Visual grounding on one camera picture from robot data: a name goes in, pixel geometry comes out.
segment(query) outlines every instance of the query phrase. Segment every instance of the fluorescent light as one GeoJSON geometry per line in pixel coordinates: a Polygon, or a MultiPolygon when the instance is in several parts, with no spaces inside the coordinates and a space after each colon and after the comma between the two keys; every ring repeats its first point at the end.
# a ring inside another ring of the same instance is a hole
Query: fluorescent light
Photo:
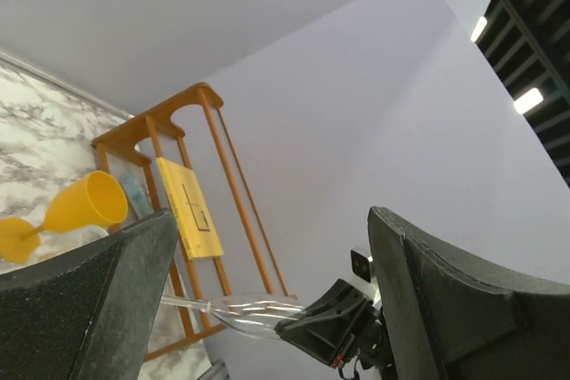
{"type": "Polygon", "coordinates": [[[477,39],[485,30],[485,26],[487,25],[487,18],[481,17],[475,26],[475,30],[473,30],[473,34],[471,35],[471,42],[476,42],[477,39]]]}
{"type": "Polygon", "coordinates": [[[544,98],[541,92],[533,88],[515,100],[515,110],[521,115],[524,115],[528,110],[540,104],[542,100],[544,100],[544,98]]]}

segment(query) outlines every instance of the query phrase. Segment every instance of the marble wall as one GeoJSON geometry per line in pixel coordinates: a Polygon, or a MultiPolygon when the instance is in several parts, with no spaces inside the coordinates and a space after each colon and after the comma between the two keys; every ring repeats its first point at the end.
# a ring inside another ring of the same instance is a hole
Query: marble wall
{"type": "MultiPolygon", "coordinates": [[[[53,196],[96,168],[91,140],[125,120],[0,63],[0,218],[19,216],[40,224],[53,196]]],[[[127,168],[142,177],[134,166],[113,157],[110,167],[116,177],[127,168]]],[[[172,293],[169,283],[165,292],[172,293]]],[[[182,331],[178,310],[160,306],[149,350],[182,338],[182,331]]],[[[209,367],[200,342],[146,362],[139,378],[193,380],[209,367]]]]}

